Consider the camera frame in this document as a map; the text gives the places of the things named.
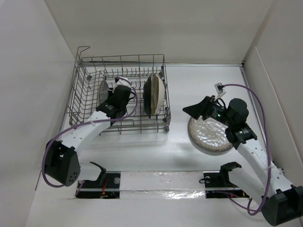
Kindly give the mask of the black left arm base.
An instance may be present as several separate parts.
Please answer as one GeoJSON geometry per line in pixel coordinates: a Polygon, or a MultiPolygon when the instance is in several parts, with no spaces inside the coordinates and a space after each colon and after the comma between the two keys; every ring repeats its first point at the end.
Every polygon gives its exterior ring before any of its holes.
{"type": "Polygon", "coordinates": [[[119,199],[121,172],[108,172],[95,162],[84,165],[78,179],[78,199],[119,199]]]}

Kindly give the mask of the grey reindeer plate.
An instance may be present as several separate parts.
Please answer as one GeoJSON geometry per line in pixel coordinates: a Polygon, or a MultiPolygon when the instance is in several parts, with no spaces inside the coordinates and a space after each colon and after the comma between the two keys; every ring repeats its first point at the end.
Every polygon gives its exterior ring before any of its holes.
{"type": "Polygon", "coordinates": [[[98,104],[102,104],[103,102],[105,102],[108,98],[108,90],[109,90],[109,86],[107,81],[104,79],[101,81],[99,88],[98,88],[98,104]]]}

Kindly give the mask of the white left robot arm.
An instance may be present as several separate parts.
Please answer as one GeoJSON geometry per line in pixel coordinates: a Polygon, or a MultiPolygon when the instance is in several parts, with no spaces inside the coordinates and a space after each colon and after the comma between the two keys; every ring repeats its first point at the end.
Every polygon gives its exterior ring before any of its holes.
{"type": "Polygon", "coordinates": [[[105,168],[94,161],[82,163],[80,154],[98,134],[113,123],[128,118],[126,106],[130,95],[136,94],[131,85],[117,84],[111,95],[83,123],[60,132],[51,139],[42,161],[42,177],[51,187],[69,187],[76,181],[89,181],[94,187],[105,183],[105,168]]]}

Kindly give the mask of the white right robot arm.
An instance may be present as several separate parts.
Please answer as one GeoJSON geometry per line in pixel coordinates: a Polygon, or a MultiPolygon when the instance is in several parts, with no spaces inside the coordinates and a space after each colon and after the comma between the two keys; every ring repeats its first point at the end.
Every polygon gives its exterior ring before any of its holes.
{"type": "Polygon", "coordinates": [[[291,183],[268,156],[267,149],[246,123],[249,111],[245,101],[234,98],[225,107],[218,104],[214,96],[206,96],[183,111],[195,120],[212,118],[225,125],[227,140],[257,175],[254,178],[240,164],[230,162],[220,167],[222,185],[233,184],[242,189],[261,207],[263,217],[272,226],[302,217],[303,188],[291,183]]]}

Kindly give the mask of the cream divided plate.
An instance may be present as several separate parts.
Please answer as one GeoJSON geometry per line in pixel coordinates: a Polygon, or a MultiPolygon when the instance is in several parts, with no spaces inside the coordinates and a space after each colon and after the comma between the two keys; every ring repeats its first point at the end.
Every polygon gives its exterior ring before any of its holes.
{"type": "Polygon", "coordinates": [[[165,87],[158,75],[153,75],[151,89],[151,113],[156,115],[165,98],[165,87]]]}

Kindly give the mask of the brown rimmed cream plate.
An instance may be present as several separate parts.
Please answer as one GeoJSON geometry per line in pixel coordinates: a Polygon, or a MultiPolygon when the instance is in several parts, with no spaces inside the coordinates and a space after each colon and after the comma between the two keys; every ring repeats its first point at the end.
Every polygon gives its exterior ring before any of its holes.
{"type": "Polygon", "coordinates": [[[147,117],[150,119],[152,115],[152,77],[149,76],[143,86],[143,105],[147,117]]]}

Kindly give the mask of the speckled brown rimmed plate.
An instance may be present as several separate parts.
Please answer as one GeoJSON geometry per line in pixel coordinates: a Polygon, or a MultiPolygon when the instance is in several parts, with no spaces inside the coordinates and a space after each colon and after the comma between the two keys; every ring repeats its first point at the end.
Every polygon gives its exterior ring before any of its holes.
{"type": "Polygon", "coordinates": [[[225,134],[227,126],[212,118],[196,120],[190,117],[187,129],[190,139],[204,151],[223,153],[233,148],[225,134]]]}

